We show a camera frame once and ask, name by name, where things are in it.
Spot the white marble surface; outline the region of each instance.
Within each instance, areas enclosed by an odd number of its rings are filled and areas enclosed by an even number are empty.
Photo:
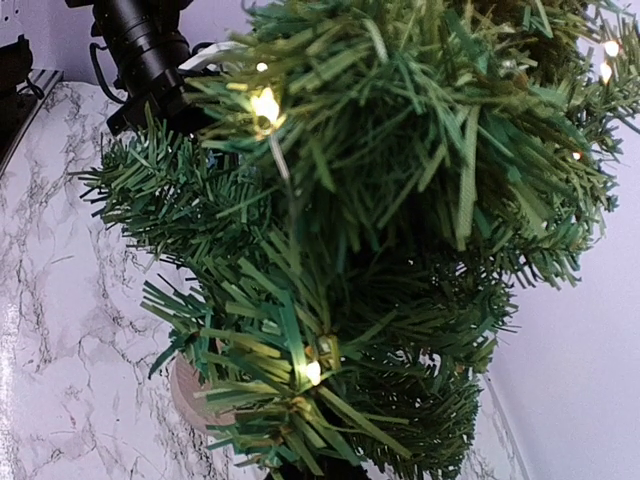
[[[113,106],[59,85],[0,178],[0,480],[236,480],[229,452],[175,413],[166,370],[147,380],[167,325],[139,307],[169,267],[105,231],[68,174],[99,162]],[[525,480],[489,392],[465,480]]]

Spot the glowing light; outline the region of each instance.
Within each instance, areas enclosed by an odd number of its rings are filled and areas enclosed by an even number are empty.
[[[502,62],[502,68],[505,68],[507,70],[515,70],[516,68],[518,68],[518,64],[515,60],[504,60]]]
[[[320,385],[322,368],[320,368],[320,364],[318,362],[311,362],[307,365],[306,374],[314,386]]]
[[[610,57],[617,57],[618,53],[620,53],[620,45],[615,40],[609,40],[608,42],[604,42],[603,47],[604,47],[604,51]]]
[[[605,85],[609,83],[609,80],[611,80],[611,77],[613,76],[613,69],[607,62],[600,65],[600,75],[602,75],[602,81]]]
[[[259,96],[251,97],[251,108],[259,117],[265,117],[274,125],[280,115],[280,105],[273,96],[273,90],[265,88]]]

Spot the black cable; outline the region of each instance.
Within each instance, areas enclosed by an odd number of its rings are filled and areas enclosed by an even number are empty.
[[[98,50],[108,50],[107,47],[103,47],[95,42],[92,42],[89,45],[89,56],[91,57],[91,64],[93,65],[93,70],[96,72],[96,78],[98,79],[98,85],[102,92],[110,99],[116,102],[119,105],[124,105],[125,102],[121,98],[118,98],[107,85],[107,81],[104,78],[104,74],[102,73],[102,68],[100,68],[100,62],[98,61]]]
[[[25,82],[27,84],[24,87],[18,89],[18,94],[24,93],[27,90],[31,90],[31,93],[33,93],[38,100],[42,100],[44,98],[44,90],[33,83],[29,77],[26,78]]]
[[[204,50],[205,48],[209,48],[213,45],[213,42],[200,42],[195,47],[191,49],[191,56],[195,57],[200,50]]]

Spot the artificial christmas tree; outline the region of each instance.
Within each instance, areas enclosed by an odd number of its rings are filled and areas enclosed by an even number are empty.
[[[514,282],[575,283],[615,206],[635,19],[604,0],[248,13],[211,59],[227,73],[191,81],[210,127],[150,122],[83,175],[107,224],[193,273],[191,292],[147,285],[173,326],[154,369],[182,352],[235,412],[214,447],[273,478],[366,459],[456,478]],[[620,47],[602,78],[581,38]]]

